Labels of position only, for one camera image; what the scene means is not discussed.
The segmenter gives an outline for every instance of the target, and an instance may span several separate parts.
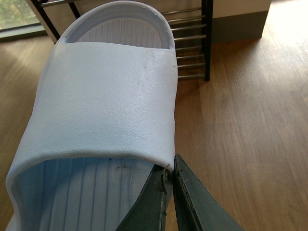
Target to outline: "window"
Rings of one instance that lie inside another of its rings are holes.
[[[38,22],[26,0],[0,0],[0,30]]]

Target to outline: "slide sandal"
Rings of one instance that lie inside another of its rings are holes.
[[[7,176],[7,231],[114,231],[154,166],[174,168],[177,62],[154,8],[99,6],[61,36]]]

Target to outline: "wooden floor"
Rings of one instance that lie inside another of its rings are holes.
[[[210,82],[179,81],[176,152],[247,231],[308,230],[308,2],[274,0],[262,39],[214,44]],[[0,43],[0,231],[5,177],[31,115],[47,37]],[[174,205],[167,231],[176,231]]]

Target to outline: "metal shoe rack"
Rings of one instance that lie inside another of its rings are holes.
[[[60,38],[60,34],[47,16],[44,8],[68,4],[77,19],[80,17],[80,13],[74,3],[75,1],[77,0],[31,0],[56,39]],[[199,13],[199,15],[183,18],[181,17],[183,13]],[[204,78],[205,81],[209,81],[213,0],[201,0],[201,7],[199,8],[167,12],[162,13],[162,15],[169,22],[174,34],[176,47],[178,47],[176,49],[178,63],[184,63],[178,65],[179,73],[185,73],[179,78]]]

